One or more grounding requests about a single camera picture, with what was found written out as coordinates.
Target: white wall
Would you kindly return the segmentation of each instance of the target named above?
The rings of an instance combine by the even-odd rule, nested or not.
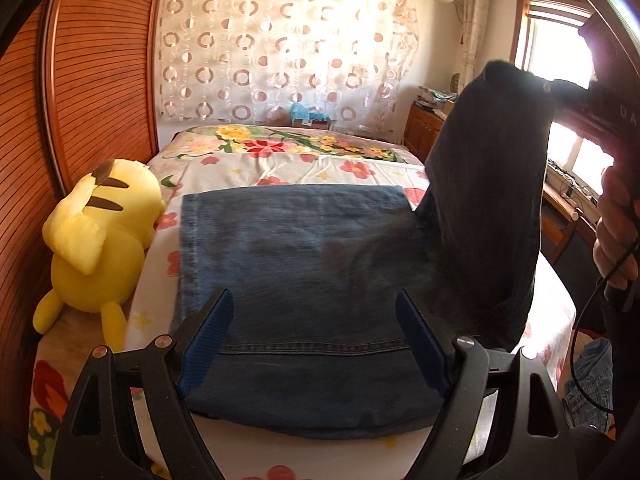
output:
[[[518,0],[489,0],[484,42],[476,62],[476,74],[482,72],[488,61],[509,60],[517,4]]]
[[[418,51],[398,91],[396,114],[391,124],[393,134],[388,136],[388,140],[394,141],[402,139],[418,85],[449,89],[462,34],[462,24],[454,4],[435,0],[413,1],[418,14]]]

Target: stacked items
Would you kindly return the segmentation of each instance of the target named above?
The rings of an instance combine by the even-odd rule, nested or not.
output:
[[[295,128],[313,128],[315,130],[330,130],[331,119],[328,114],[309,110],[300,103],[293,103],[289,112],[291,126]]]
[[[418,86],[418,88],[420,91],[414,104],[422,110],[434,112],[439,117],[446,119],[448,113],[453,108],[458,94],[442,92],[425,86]]]

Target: denim pant leg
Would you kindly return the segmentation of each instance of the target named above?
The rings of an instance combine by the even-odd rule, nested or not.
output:
[[[613,361],[611,343],[598,338],[585,345],[574,363],[575,376],[580,386],[591,399],[611,409],[613,407]],[[590,404],[578,391],[573,378],[565,385],[564,399],[571,410],[576,426],[593,424],[598,431],[609,429],[609,415]]]
[[[438,233],[444,280],[490,347],[517,344],[532,300],[554,116],[544,82],[489,63],[458,97],[425,164],[418,223]]]

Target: white curtain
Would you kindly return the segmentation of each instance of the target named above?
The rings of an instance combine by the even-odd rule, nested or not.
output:
[[[162,0],[164,120],[286,125],[298,102],[343,131],[388,129],[418,47],[412,0]]]
[[[462,72],[458,81],[458,92],[471,83],[476,76],[476,59],[484,40],[484,28],[489,0],[465,0],[462,28]]]

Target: bed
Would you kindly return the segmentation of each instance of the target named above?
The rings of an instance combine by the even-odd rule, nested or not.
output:
[[[126,349],[146,346],[169,330],[180,261],[178,230],[185,194],[242,186],[361,184],[401,186],[412,208],[429,183],[419,160],[404,147],[321,130],[226,124],[178,133],[149,163],[168,203],[159,219],[132,298]],[[518,346],[533,346],[558,383],[575,307],[551,266],[538,258],[532,309]],[[99,317],[66,308],[43,337],[34,367],[29,445],[34,466],[47,478],[68,396],[92,348],[102,343]],[[134,391],[138,424],[149,457],[164,461],[143,401]],[[485,399],[467,458],[482,453],[495,396]],[[404,477],[429,430],[377,440],[318,441],[194,416],[204,442],[226,478],[294,480]]]

